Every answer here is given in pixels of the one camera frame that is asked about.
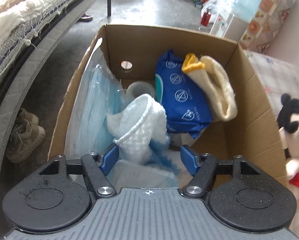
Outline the blue wet wipes pack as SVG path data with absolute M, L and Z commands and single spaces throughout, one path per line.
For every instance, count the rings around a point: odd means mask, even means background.
M 169 133 L 185 133 L 197 139 L 210 125 L 213 115 L 205 93 L 182 72 L 183 62 L 172 50 L 158 59 L 156 100 L 165 109 Z

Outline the blue white fluffy towel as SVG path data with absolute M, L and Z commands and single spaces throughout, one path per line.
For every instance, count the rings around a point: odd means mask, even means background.
M 166 156 L 170 137 L 164 107 L 149 94 L 135 98 L 117 114 L 107 114 L 107 129 L 120 158 L 178 175 L 180 168 Z

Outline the bag of blue masks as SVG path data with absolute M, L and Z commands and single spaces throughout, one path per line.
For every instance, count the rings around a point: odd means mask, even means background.
M 124 90 L 107 66 L 99 38 L 83 72 L 71 113 L 64 154 L 79 159 L 90 152 L 102 153 L 113 142 L 107 114 L 124 106 Z

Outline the white tape roll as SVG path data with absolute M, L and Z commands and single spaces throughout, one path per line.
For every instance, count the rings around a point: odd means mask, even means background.
M 149 94 L 155 99 L 155 88 L 147 82 L 137 81 L 130 84 L 126 90 L 126 97 L 130 101 L 133 101 L 138 96 L 141 96 L 143 94 Z

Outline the cream glove yellow cuff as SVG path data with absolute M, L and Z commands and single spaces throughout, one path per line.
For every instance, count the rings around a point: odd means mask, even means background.
M 210 56 L 186 55 L 181 70 L 208 97 L 215 121 L 230 121 L 237 116 L 235 92 L 222 65 Z

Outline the plush doll red shirt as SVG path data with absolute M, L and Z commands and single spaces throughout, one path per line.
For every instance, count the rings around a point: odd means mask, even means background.
M 286 159 L 289 183 L 299 187 L 299 99 L 285 93 L 281 96 L 282 109 L 277 123 Z

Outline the clear printed plastic pouch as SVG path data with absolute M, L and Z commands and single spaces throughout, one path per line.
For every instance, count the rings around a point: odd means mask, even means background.
M 120 191 L 130 188 L 169 188 L 179 187 L 177 176 L 169 171 L 156 167 L 144 166 L 127 160 L 118 160 L 107 179 L 113 187 Z

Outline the brown cardboard box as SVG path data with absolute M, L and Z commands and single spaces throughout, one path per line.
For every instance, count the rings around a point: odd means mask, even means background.
M 168 146 L 219 159 L 242 155 L 282 185 L 286 160 L 264 88 L 237 43 L 173 28 L 104 25 L 68 86 L 49 158 L 64 154 L 70 118 L 86 117 L 87 135 L 106 130 L 120 157 L 146 168 Z

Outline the beige sneakers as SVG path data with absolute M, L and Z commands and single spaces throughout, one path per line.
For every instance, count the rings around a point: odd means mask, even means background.
M 7 143 L 5 155 L 14 164 L 22 163 L 45 139 L 45 130 L 38 125 L 39 118 L 21 108 Z

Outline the plaid patterned tablecloth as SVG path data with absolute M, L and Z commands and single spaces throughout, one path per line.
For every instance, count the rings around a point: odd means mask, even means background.
M 276 117 L 287 160 L 287 179 L 297 201 L 290 230 L 299 237 L 299 71 L 292 64 L 267 55 L 247 51 L 246 57 L 258 75 Z

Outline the red bottle on floor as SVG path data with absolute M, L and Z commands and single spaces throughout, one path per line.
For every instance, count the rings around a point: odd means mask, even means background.
M 210 18 L 212 15 L 212 10 L 207 8 L 207 9 L 203 9 L 203 14 L 201 16 L 201 25 L 207 27 L 207 25 L 209 24 Z

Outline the bed with quilts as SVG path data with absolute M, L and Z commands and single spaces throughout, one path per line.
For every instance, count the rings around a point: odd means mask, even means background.
M 0 160 L 39 69 L 95 1 L 0 0 Z

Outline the floral patterned folded mattress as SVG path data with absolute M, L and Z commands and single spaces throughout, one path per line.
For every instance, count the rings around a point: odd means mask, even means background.
M 239 41 L 244 50 L 264 54 L 287 20 L 296 0 L 261 0 Z

